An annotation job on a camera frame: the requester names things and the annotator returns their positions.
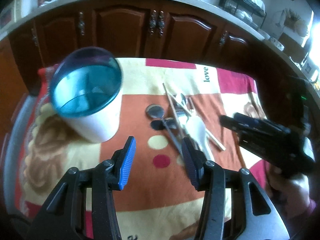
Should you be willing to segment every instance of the red polka dot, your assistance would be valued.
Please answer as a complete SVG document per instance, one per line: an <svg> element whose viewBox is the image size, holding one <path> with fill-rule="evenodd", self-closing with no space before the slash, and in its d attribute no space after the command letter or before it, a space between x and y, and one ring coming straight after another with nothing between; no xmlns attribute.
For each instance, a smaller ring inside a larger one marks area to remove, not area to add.
<svg viewBox="0 0 320 240"><path fill-rule="evenodd" d="M168 167L170 164L170 157L167 155L159 154L153 158L153 165L156 168L162 169Z"/></svg>

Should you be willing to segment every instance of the white spoon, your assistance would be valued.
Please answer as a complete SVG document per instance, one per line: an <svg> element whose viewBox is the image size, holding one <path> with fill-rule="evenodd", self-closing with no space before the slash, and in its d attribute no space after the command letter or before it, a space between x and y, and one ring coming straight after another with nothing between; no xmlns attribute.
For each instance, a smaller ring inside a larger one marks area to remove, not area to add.
<svg viewBox="0 0 320 240"><path fill-rule="evenodd" d="M197 142L200 150L204 153L205 157L208 161L214 161L212 152L208 145L207 141L207 133L205 130L205 124L202 119L197 116L189 117L186 125L186 131L190 135L190 137Z"/></svg>

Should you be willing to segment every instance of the tablecloth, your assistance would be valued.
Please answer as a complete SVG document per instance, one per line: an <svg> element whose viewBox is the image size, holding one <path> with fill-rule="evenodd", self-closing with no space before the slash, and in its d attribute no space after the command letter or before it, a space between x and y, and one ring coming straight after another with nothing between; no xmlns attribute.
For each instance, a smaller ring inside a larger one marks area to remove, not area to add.
<svg viewBox="0 0 320 240"><path fill-rule="evenodd" d="M240 148L235 133L219 124L219 116L239 112L264 118L255 81L244 74L159 59L118 58L124 74L120 126L109 141L93 144L76 134L55 113L48 96L48 84L57 66L40 69L42 87L28 123L19 157L15 205L34 217L46 197L70 167L95 167L124 146L128 136L137 150L128 184L114 192L123 239L169 239L200 216L204 193L192 187L173 143L165 130L150 126L145 109L159 104L168 113L164 83L172 94L190 96L207 129L226 147L219 151L210 141L215 162L223 168L250 168L260 160ZM86 202L86 223L91 221L91 192ZM231 195L226 190L226 220L231 216ZM92 229L87 229L92 237Z"/></svg>

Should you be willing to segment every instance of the blue transparent lid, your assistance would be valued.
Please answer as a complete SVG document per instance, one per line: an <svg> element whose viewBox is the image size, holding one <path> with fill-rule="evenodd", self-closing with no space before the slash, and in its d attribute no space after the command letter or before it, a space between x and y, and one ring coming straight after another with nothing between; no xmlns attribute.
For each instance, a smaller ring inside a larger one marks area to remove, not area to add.
<svg viewBox="0 0 320 240"><path fill-rule="evenodd" d="M74 51L50 82L53 108L60 116L83 117L105 108L118 95L122 72L113 55L102 48Z"/></svg>

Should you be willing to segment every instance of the cabinet door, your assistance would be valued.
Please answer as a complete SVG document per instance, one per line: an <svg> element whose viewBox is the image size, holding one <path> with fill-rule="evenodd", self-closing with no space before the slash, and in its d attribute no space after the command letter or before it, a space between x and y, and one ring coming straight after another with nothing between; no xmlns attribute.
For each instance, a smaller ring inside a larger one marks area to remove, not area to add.
<svg viewBox="0 0 320 240"><path fill-rule="evenodd" d="M11 131L11 117L27 88L15 64L9 39L0 42L0 136Z"/></svg>
<svg viewBox="0 0 320 240"><path fill-rule="evenodd" d="M79 29L80 12L58 8L36 18L36 34L45 66L60 63L71 52L85 46Z"/></svg>
<svg viewBox="0 0 320 240"><path fill-rule="evenodd" d="M214 50L225 22L199 8L173 1L165 3L159 12L155 58L203 63L206 55Z"/></svg>
<svg viewBox="0 0 320 240"><path fill-rule="evenodd" d="M32 95L36 95L40 88L37 71L43 66L34 34L33 22L26 23L9 34L15 63L26 87Z"/></svg>
<svg viewBox="0 0 320 240"><path fill-rule="evenodd" d="M149 21L157 0L106 0L93 10L93 44L115 57L151 57Z"/></svg>
<svg viewBox="0 0 320 240"><path fill-rule="evenodd" d="M228 24L220 38L217 52L219 57L212 60L216 67L235 72L251 73L254 64L253 37L239 27Z"/></svg>

